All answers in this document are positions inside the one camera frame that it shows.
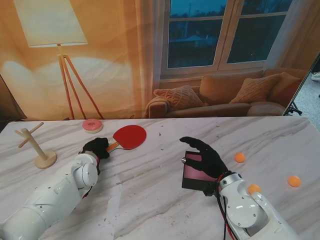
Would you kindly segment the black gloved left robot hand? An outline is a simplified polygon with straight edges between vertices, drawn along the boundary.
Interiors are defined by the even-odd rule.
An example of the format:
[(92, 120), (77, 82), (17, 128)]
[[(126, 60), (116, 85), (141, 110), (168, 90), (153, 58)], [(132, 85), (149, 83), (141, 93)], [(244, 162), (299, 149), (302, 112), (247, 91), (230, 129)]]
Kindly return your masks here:
[(109, 141), (106, 137), (97, 137), (89, 142), (87, 142), (79, 154), (84, 154), (85, 152), (92, 152), (99, 159), (108, 159), (110, 154), (107, 152), (109, 147)]

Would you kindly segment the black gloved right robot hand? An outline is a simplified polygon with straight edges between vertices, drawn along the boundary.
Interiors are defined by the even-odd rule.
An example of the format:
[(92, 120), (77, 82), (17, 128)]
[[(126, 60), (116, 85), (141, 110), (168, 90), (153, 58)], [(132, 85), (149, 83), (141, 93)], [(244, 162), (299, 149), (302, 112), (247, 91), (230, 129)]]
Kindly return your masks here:
[(231, 173), (222, 161), (220, 155), (210, 145), (189, 136), (184, 136), (179, 140), (182, 143), (186, 143), (190, 147), (197, 149), (201, 156), (201, 161), (185, 158), (185, 160), (182, 160), (184, 165), (192, 167), (197, 171), (204, 172), (209, 177), (215, 179), (219, 179), (221, 176), (229, 175)]

